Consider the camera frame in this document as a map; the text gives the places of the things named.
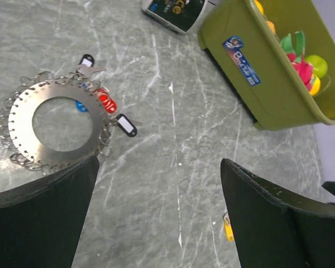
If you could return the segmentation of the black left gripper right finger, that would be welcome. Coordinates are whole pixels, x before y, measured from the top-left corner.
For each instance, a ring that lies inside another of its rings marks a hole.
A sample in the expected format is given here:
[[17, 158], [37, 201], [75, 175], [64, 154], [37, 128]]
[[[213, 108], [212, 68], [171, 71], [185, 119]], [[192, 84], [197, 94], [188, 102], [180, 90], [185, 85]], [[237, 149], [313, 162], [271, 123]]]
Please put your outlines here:
[[241, 267], [335, 267], [335, 204], [309, 199], [221, 161]]

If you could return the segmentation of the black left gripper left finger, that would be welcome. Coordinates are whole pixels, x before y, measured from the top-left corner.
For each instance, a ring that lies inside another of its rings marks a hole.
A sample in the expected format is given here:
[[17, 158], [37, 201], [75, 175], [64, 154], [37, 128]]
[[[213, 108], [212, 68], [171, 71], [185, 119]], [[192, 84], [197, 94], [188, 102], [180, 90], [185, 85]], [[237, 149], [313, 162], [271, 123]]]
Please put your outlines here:
[[91, 156], [0, 192], [0, 267], [71, 267], [98, 170]]

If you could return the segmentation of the round metal key ring disc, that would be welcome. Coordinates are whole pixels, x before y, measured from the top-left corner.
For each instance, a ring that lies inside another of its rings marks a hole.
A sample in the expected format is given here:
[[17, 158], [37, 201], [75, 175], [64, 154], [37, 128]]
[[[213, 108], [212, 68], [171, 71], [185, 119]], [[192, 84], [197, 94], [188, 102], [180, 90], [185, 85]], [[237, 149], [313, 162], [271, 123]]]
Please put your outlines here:
[[[23, 77], [0, 108], [0, 169], [48, 174], [89, 156], [109, 158], [113, 120], [94, 93], [98, 87], [73, 73]], [[88, 112], [79, 112], [75, 101]]]

